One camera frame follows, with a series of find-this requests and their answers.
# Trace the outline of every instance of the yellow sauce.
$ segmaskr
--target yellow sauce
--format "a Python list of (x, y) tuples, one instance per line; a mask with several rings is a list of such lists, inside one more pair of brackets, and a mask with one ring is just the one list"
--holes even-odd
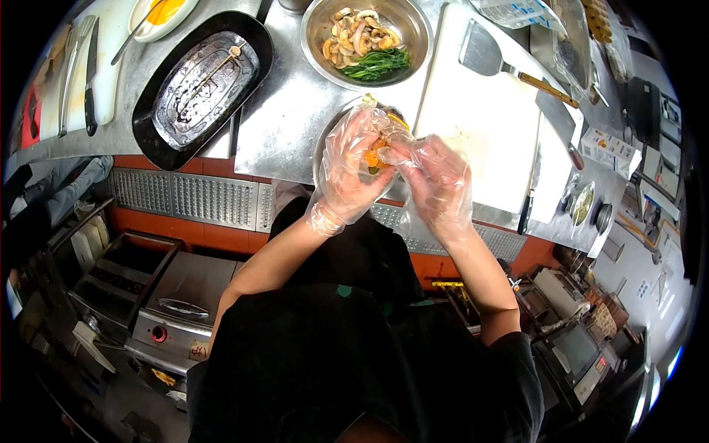
[[(155, 6), (155, 4), (160, 0), (152, 0), (150, 2), (150, 8)], [(150, 15), (147, 17), (147, 21), (153, 25), (164, 25), (177, 11), (182, 7), (185, 0), (166, 0), (163, 1)]]

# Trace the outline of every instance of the red cutting board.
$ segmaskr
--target red cutting board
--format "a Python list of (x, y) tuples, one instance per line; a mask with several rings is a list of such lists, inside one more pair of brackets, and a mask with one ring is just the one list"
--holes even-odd
[[(30, 126), (32, 122), (30, 121), (30, 97), (35, 94), (35, 99), (37, 100), (37, 109), (35, 110), (35, 123), (37, 124), (37, 133), (35, 137), (32, 138), (32, 131), (30, 131)], [(27, 93), (27, 99), (25, 100), (25, 108), (22, 111), (22, 149), (28, 146), (34, 145), (36, 142), (40, 141), (40, 117), (42, 116), (42, 103), (37, 97), (37, 91), (33, 85), (30, 85), (29, 91)]]

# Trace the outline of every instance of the skewer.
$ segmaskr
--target skewer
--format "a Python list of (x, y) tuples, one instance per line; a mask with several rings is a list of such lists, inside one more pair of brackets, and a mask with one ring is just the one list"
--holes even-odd
[(212, 78), (212, 76), (213, 76), (214, 74), (216, 74), (217, 71), (222, 68), (222, 66), (226, 65), (226, 63), (227, 63), (229, 60), (235, 59), (235, 58), (237, 58), (237, 57), (239, 57), (239, 56), (241, 55), (241, 48), (244, 47), (244, 45), (246, 45), (246, 42), (242, 43), (241, 46), (232, 46), (232, 47), (229, 48), (229, 57), (227, 57), (223, 62), (221, 62), (221, 64), (220, 64), (219, 66), (217, 66), (217, 69), (213, 70), (212, 73), (209, 74), (209, 76), (208, 76), (207, 78), (205, 78), (205, 79), (199, 84), (199, 86), (197, 87), (197, 90), (192, 93), (192, 95), (189, 97), (189, 99), (187, 99), (187, 101), (184, 102), (184, 105), (182, 105), (182, 109), (179, 110), (179, 112), (177, 113), (177, 115), (182, 114), (182, 111), (184, 111), (184, 109), (187, 107), (187, 104), (188, 104), (190, 101), (192, 101), (192, 99), (193, 99), (197, 94), (199, 94), (199, 92), (202, 90), (202, 88), (204, 87), (204, 85), (206, 85), (207, 82), (209, 82), (209, 80)]

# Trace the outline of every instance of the white cutting board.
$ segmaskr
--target white cutting board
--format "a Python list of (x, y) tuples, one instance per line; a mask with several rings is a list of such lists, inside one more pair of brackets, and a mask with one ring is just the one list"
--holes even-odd
[[(133, 3), (133, 0), (96, 0), (74, 20), (74, 27), (78, 29), (85, 16), (94, 14), (100, 18), (96, 76), (94, 77), (94, 105), (96, 122), (99, 126), (113, 120), (113, 115), (116, 112), (116, 87), (121, 61), (115, 66), (111, 66), (111, 60), (128, 37), (128, 16), (133, 8)], [(86, 60), (89, 58), (90, 42), (91, 33), (79, 49), (79, 55), (74, 65), (74, 75), (67, 100), (69, 106), (67, 131), (86, 130), (84, 90), (86, 89)], [(56, 137), (59, 133), (59, 83), (61, 77), (61, 70), (58, 70), (54, 84), (48, 88), (47, 94), (42, 99), (40, 140)]]
[[(542, 163), (531, 218), (549, 223), (566, 186), (571, 160), (535, 103), (536, 88), (504, 72), (484, 77), (459, 63), (471, 18), (492, 34), (507, 63), (561, 88), (529, 52), (494, 24), (468, 6), (448, 4), (415, 135), (438, 134), (454, 150), (464, 152), (471, 165), (473, 201), (516, 214), (527, 194), (539, 135), (544, 141)], [(578, 142), (584, 117), (567, 108), (577, 126), (572, 140)]]

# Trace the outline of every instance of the spoon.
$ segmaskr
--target spoon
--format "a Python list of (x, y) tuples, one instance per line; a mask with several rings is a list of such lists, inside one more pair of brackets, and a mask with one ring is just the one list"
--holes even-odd
[(145, 14), (145, 17), (143, 17), (143, 19), (142, 19), (142, 20), (140, 21), (140, 23), (138, 24), (138, 26), (136, 26), (135, 29), (133, 30), (133, 32), (130, 33), (130, 35), (128, 36), (128, 38), (125, 39), (125, 42), (123, 42), (123, 45), (121, 46), (121, 48), (120, 48), (120, 49), (118, 50), (118, 52), (116, 53), (116, 56), (113, 58), (113, 60), (111, 60), (111, 66), (114, 66), (116, 63), (118, 63), (118, 61), (119, 61), (119, 60), (121, 59), (121, 57), (123, 56), (123, 53), (125, 52), (125, 49), (128, 47), (128, 43), (130, 43), (130, 41), (131, 41), (133, 38), (135, 38), (135, 34), (138, 33), (138, 30), (140, 30), (140, 27), (143, 25), (143, 23), (145, 23), (145, 21), (147, 20), (147, 17), (148, 17), (148, 16), (155, 10), (155, 8), (157, 8), (163, 1), (165, 1), (165, 0), (159, 0), (159, 1), (155, 4), (155, 6), (153, 6), (152, 8), (150, 8), (150, 10), (147, 12), (147, 14)]
[(195, 90), (195, 92), (193, 92), (192, 95), (189, 97), (189, 99), (187, 99), (187, 101), (184, 102), (184, 105), (182, 105), (182, 109), (179, 110), (179, 112), (177, 113), (177, 115), (182, 114), (182, 111), (184, 111), (184, 109), (187, 107), (187, 104), (188, 104), (197, 94), (199, 94), (199, 92), (202, 90), (202, 88), (204, 87), (204, 85), (206, 85), (207, 82), (209, 82), (209, 79), (212, 78), (212, 77), (214, 76), (214, 74), (216, 74), (217, 71), (222, 68), (222, 66), (226, 65), (226, 63), (227, 63), (229, 60), (231, 60), (231, 59), (233, 59), (233, 58), (238, 58), (238, 57), (241, 55), (241, 48), (244, 47), (244, 45), (246, 45), (246, 42), (242, 43), (241, 46), (232, 46), (232, 47), (229, 48), (229, 57), (227, 57), (223, 62), (221, 62), (221, 65), (217, 66), (217, 69), (213, 70), (212, 73), (207, 76), (207, 78), (205, 78), (204, 80), (202, 80), (202, 82), (199, 84), (199, 86), (197, 87), (197, 89)]

